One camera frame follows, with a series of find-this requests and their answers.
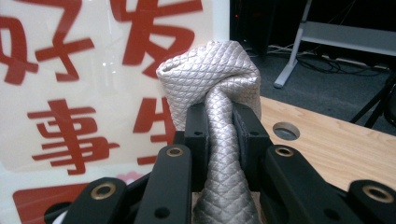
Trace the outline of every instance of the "quilted fabric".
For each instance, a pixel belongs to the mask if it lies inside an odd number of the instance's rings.
[[[260,223],[239,164],[233,104],[253,109],[260,118],[260,73],[238,42],[209,42],[176,56],[157,69],[172,119],[184,130],[187,109],[205,102],[211,155],[195,223]]]

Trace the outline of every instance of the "gray carpet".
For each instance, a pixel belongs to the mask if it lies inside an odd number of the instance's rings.
[[[382,89],[389,77],[387,72],[373,70],[362,72],[363,76],[324,74],[298,63],[286,85],[282,89],[276,89],[273,84],[288,59],[267,55],[264,58],[251,57],[251,60],[262,74],[262,96],[345,121],[350,121]],[[316,60],[305,61],[318,67],[328,66]],[[341,66],[349,72],[361,69],[347,63],[342,63]],[[357,124],[364,125],[373,110]],[[396,135],[396,128],[383,116],[376,121],[373,129]]]

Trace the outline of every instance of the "sign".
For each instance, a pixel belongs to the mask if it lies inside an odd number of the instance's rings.
[[[155,70],[227,40],[229,8],[0,0],[0,223],[44,223],[48,204],[73,200],[86,183],[148,173],[175,133]],[[54,196],[64,189],[74,190]]]

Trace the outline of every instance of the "wooden table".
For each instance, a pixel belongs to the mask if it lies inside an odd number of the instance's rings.
[[[396,189],[396,136],[264,97],[261,103],[262,125],[273,143],[299,150],[327,182],[348,190],[353,180],[371,179]],[[279,122],[296,126],[300,137],[277,137]]]

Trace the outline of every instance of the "red chinese character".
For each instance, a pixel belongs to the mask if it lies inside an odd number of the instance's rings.
[[[165,126],[165,134],[152,135],[150,141],[155,142],[166,142],[167,145],[171,145],[175,137],[175,125],[171,118],[171,112],[166,98],[162,98],[163,112],[155,113],[157,99],[143,98],[142,104],[139,109],[139,113],[134,124],[134,133],[148,133],[154,122],[163,121]],[[137,158],[139,165],[154,163],[157,156],[148,156]]]
[[[154,59],[154,63],[146,68],[143,74],[154,78],[157,77],[155,70],[161,62],[186,51],[194,40],[193,31],[174,26],[155,25],[154,19],[203,10],[201,0],[191,0],[163,7],[158,7],[158,0],[139,0],[136,10],[132,12],[126,10],[126,0],[110,0],[110,5],[116,21],[131,21],[133,23],[122,64],[139,65],[147,53]],[[172,36],[175,41],[169,49],[164,49],[149,40],[151,34]]]
[[[0,32],[8,29],[11,37],[11,54],[3,51],[0,33],[0,63],[8,65],[5,82],[21,85],[26,72],[37,73],[38,65],[27,62],[26,36],[21,22],[10,17],[0,17]]]
[[[49,108],[50,111],[28,113],[27,116],[29,119],[51,119],[47,122],[47,125],[46,123],[38,123],[38,131],[45,138],[62,140],[43,144],[43,150],[54,148],[57,151],[35,155],[33,156],[35,161],[60,158],[59,160],[51,161],[50,164],[52,166],[74,164],[76,169],[67,170],[67,172],[70,175],[79,175],[85,173],[86,161],[106,159],[111,148],[119,147],[118,144],[108,143],[104,137],[82,137],[85,134],[97,132],[95,120],[82,117],[82,115],[95,113],[93,108],[69,108],[66,100],[49,101]]]
[[[81,9],[81,0],[73,1],[53,1],[53,0],[19,0],[21,2],[45,5],[50,7],[61,7],[64,9],[64,14],[58,24],[55,35],[52,38],[53,47],[40,49],[35,52],[35,57],[39,62],[46,61],[53,58],[60,58],[67,73],[56,73],[58,81],[75,81],[78,80],[78,72],[69,54],[86,49],[94,48],[90,38],[80,39],[69,43],[64,43],[64,39],[70,31],[76,17]]]

